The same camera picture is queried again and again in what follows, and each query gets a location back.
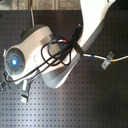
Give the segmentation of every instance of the blue light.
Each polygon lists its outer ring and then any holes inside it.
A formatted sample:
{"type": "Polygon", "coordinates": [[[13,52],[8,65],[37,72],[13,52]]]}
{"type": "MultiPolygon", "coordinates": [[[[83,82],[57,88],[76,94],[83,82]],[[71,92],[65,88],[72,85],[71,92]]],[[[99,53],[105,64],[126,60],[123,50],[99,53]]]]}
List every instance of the blue light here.
{"type": "Polygon", "coordinates": [[[17,60],[12,60],[12,64],[15,66],[17,64],[17,60]]]}

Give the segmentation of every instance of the white robot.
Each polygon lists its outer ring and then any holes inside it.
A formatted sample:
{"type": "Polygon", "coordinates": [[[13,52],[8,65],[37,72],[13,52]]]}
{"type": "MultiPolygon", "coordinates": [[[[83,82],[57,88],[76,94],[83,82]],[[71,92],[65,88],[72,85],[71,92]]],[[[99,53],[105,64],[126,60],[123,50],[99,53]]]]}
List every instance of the white robot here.
{"type": "Polygon", "coordinates": [[[48,26],[35,25],[22,33],[22,42],[5,53],[3,86],[23,82],[22,101],[28,101],[28,90],[33,80],[41,75],[46,86],[60,87],[78,60],[85,54],[103,28],[105,15],[115,0],[80,0],[83,26],[79,25],[72,40],[53,37],[48,26]],[[58,43],[65,43],[60,49],[58,43]]]}

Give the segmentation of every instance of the black pegboard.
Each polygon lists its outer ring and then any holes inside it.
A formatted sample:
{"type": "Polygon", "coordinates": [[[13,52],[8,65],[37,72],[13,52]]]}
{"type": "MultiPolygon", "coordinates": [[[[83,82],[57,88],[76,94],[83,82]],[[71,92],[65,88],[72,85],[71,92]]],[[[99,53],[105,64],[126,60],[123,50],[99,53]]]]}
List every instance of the black pegboard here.
{"type": "MultiPolygon", "coordinates": [[[[35,23],[48,25],[55,35],[68,39],[82,22],[81,11],[34,11],[35,23]]],[[[30,28],[30,11],[0,12],[0,67],[3,49],[21,42],[20,32],[30,28]]],[[[128,54],[128,11],[108,11],[106,24],[87,53],[115,57],[128,54]]],[[[127,128],[128,60],[111,64],[83,57],[58,89],[32,84],[29,102],[20,102],[21,88],[0,95],[0,127],[3,128],[127,128]]]]}

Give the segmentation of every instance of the metal clip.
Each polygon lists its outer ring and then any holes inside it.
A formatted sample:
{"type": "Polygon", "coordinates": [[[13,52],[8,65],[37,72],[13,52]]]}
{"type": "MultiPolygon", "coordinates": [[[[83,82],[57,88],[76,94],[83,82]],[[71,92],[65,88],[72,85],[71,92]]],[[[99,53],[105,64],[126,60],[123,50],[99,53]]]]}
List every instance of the metal clip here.
{"type": "Polygon", "coordinates": [[[5,91],[5,83],[4,82],[0,82],[0,91],[1,91],[1,94],[3,94],[4,93],[4,91],[5,91]]]}
{"type": "Polygon", "coordinates": [[[24,96],[24,95],[21,95],[21,102],[27,104],[28,98],[26,96],[24,96]]]}
{"type": "Polygon", "coordinates": [[[108,67],[108,65],[111,64],[111,60],[113,60],[114,58],[114,53],[112,51],[109,52],[109,55],[107,56],[107,58],[105,59],[105,61],[102,63],[101,67],[106,70],[106,68],[108,67]]]}

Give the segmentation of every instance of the black cable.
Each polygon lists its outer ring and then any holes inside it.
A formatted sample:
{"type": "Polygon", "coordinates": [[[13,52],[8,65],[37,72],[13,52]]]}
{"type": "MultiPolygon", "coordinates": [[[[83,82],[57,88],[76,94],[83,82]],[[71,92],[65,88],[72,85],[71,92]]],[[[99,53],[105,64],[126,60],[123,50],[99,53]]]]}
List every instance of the black cable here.
{"type": "Polygon", "coordinates": [[[81,27],[81,25],[79,25],[79,27],[75,30],[75,32],[73,34],[73,37],[72,37],[72,39],[70,41],[68,41],[66,38],[64,38],[62,36],[58,36],[58,37],[53,38],[49,43],[47,43],[44,46],[42,46],[42,48],[40,50],[42,59],[44,60],[44,62],[41,65],[39,65],[38,67],[36,67],[32,71],[30,71],[28,74],[26,74],[25,76],[23,76],[22,78],[17,79],[17,80],[10,81],[10,80],[8,80],[8,78],[6,76],[6,82],[14,83],[14,82],[20,81],[22,79],[25,79],[29,75],[34,73],[35,71],[39,70],[40,67],[42,67],[43,65],[47,64],[48,66],[46,68],[44,68],[42,71],[39,71],[39,73],[37,73],[34,77],[32,77],[28,81],[28,84],[30,85],[42,72],[44,72],[50,66],[57,66],[60,63],[63,64],[64,66],[70,65],[70,63],[71,63],[71,51],[72,51],[72,49],[74,47],[73,43],[77,43],[77,41],[79,40],[79,38],[81,36],[81,33],[82,33],[82,27],[81,27]],[[50,46],[54,45],[54,44],[65,44],[66,46],[61,51],[59,51],[56,54],[52,55],[51,52],[50,52],[50,46]],[[45,57],[43,55],[43,50],[44,50],[45,47],[47,47],[47,52],[48,52],[48,54],[50,56],[47,60],[45,59],[45,57]],[[68,63],[64,63],[64,59],[68,55],[69,55],[69,61],[68,61],[68,63]]]}

